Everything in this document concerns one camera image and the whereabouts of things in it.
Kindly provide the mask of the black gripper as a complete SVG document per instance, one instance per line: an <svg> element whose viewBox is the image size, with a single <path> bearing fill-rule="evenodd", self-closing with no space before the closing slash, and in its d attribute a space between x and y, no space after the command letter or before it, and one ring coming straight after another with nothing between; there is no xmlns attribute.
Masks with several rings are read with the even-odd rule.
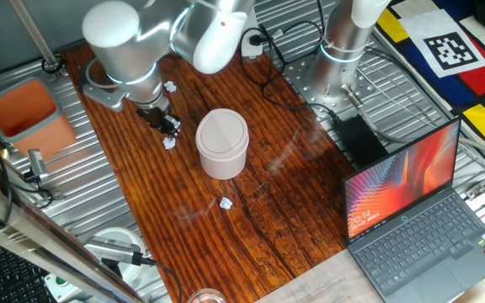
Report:
<svg viewBox="0 0 485 303"><path fill-rule="evenodd" d="M136 113L143 118L153 129L162 130L162 133L169 137L178 137L181 121L159 108L138 109Z"/></svg>

